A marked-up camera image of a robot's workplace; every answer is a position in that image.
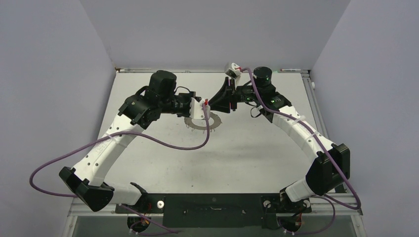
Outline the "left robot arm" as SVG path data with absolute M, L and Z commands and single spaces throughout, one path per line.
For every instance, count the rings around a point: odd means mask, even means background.
M 176 75 L 158 70 L 147 86 L 125 99 L 111 125 L 99 142 L 73 167 L 64 167 L 59 177 L 92 211 L 109 204 L 128 204 L 134 212 L 147 206 L 146 191 L 134 182 L 107 184 L 105 177 L 128 145 L 142 135 L 161 114 L 204 119 L 208 102 L 194 91 L 175 93 Z

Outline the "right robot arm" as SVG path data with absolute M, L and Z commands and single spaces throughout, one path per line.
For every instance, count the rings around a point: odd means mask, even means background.
M 325 193 L 350 177 L 350 150 L 336 145 L 316 131 L 284 95 L 272 84 L 272 70 L 257 67 L 251 80 L 237 86 L 243 69 L 234 63 L 225 68 L 227 75 L 222 88 L 210 99 L 212 110 L 230 113 L 238 103 L 254 102 L 260 115 L 282 129 L 306 154 L 311 166 L 307 174 L 280 191 L 279 205 L 294 210 L 299 201 Z

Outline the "perforated metal ring disc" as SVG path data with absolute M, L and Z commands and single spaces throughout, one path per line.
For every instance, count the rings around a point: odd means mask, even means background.
M 205 119 L 184 118 L 184 123 L 186 127 L 190 128 L 192 131 L 200 130 L 200 131 L 213 132 L 215 131 L 216 128 L 218 128 L 222 124 L 222 120 L 217 114 L 210 112 L 208 126 Z

